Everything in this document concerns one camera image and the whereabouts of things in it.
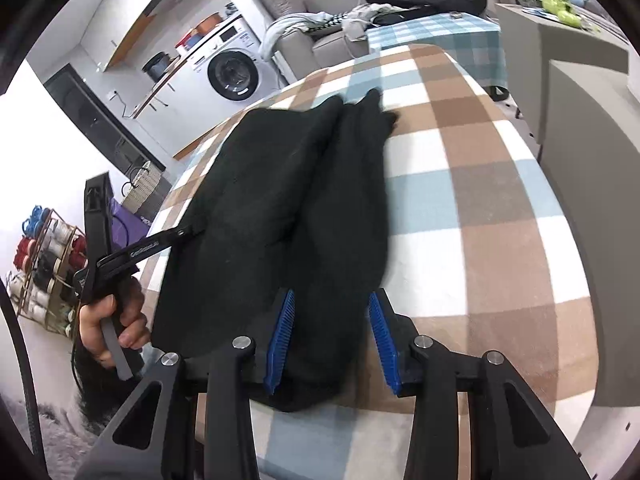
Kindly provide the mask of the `white front-load washing machine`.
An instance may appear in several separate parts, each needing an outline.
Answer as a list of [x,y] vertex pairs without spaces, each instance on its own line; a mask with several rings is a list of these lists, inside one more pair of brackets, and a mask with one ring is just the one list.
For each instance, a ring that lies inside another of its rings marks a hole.
[[247,106],[285,85],[277,66],[259,53],[258,37],[241,15],[229,18],[186,63],[190,81],[206,98]]

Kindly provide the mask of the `white kitchen cabinet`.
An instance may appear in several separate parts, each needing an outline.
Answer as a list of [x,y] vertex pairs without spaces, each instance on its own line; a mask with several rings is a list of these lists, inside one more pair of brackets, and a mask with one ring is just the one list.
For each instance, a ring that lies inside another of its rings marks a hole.
[[186,90],[179,89],[178,76],[171,77],[158,90],[141,70],[127,63],[98,73],[105,84],[99,95],[106,99],[116,117],[134,137],[165,167],[183,159],[182,152],[200,140],[210,125],[201,125],[189,110]]

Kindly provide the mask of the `purple plastic bag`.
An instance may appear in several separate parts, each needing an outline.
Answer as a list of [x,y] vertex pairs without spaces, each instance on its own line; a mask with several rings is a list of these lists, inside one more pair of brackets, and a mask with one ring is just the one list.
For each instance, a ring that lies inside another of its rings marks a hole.
[[112,242],[116,248],[128,247],[148,234],[150,226],[117,200],[111,200],[111,212]]

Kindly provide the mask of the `black knit sweater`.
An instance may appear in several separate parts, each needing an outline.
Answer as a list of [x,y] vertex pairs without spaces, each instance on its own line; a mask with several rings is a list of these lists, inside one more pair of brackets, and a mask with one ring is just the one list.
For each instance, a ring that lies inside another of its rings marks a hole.
[[297,110],[256,108],[221,145],[181,218],[203,231],[171,248],[152,343],[202,356],[292,290],[280,385],[258,401],[284,412],[337,396],[385,273],[390,214],[384,145],[396,115],[378,89]]

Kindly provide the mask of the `neon green small garment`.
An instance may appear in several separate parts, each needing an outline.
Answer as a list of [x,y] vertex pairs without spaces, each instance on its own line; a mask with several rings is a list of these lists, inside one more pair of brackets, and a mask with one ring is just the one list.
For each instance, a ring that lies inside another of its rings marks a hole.
[[561,24],[573,28],[582,28],[582,19],[577,15],[570,0],[541,0],[542,8],[554,15]]

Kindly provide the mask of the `grey storage box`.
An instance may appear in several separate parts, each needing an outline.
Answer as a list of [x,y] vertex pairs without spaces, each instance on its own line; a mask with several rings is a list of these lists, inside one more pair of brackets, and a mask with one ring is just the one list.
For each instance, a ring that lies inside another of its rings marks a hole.
[[639,403],[639,103],[627,50],[496,7],[508,89],[540,147],[538,160],[572,228],[596,311],[594,403]]

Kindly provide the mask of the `checkered plaid bed cover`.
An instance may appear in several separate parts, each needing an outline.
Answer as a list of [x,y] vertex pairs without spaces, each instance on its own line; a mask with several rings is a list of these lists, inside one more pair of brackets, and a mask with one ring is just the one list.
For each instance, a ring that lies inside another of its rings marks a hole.
[[[536,157],[480,85],[445,51],[412,44],[317,70],[253,106],[306,110],[370,88],[399,115],[385,145],[394,310],[452,351],[502,352],[573,444],[599,361],[582,260]],[[178,223],[243,115],[188,148],[151,233]],[[262,478],[402,478],[412,399],[387,388],[367,332],[366,364],[341,399],[294,414],[252,402]]]

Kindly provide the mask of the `white clothes pile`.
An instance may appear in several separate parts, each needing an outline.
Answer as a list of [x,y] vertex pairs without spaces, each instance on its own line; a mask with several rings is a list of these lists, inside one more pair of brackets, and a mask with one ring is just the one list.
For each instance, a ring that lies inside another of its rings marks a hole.
[[326,12],[286,14],[267,28],[259,48],[259,55],[264,60],[268,60],[276,50],[279,39],[292,30],[298,30],[303,34],[312,34],[334,26],[341,26],[349,41],[362,41],[367,38],[367,30],[373,26],[373,20],[377,16],[396,11],[400,11],[399,6],[392,6],[388,3],[371,3],[360,4],[346,13],[339,14]]

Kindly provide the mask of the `dark cooking pot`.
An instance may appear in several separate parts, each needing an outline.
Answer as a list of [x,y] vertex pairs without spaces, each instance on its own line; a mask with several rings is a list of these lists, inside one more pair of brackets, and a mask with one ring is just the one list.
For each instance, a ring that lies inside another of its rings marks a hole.
[[171,63],[171,57],[164,51],[157,52],[142,66],[145,73],[153,82],[160,81]]

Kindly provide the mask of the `grey sofa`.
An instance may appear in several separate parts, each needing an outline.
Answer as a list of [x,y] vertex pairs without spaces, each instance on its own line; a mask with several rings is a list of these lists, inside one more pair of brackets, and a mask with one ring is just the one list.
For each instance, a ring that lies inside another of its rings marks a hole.
[[366,0],[262,0],[275,21],[290,16],[292,26],[282,26],[274,44],[295,78],[304,78],[320,68],[360,58],[369,53],[368,40],[349,39],[341,17]]

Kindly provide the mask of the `teal checkered cloth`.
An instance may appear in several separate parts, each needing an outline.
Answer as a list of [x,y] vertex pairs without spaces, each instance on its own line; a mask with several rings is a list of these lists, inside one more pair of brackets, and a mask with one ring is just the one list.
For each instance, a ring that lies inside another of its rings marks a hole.
[[500,26],[469,13],[441,13],[367,31],[371,52],[402,44],[434,44],[448,53],[481,87],[508,91]]

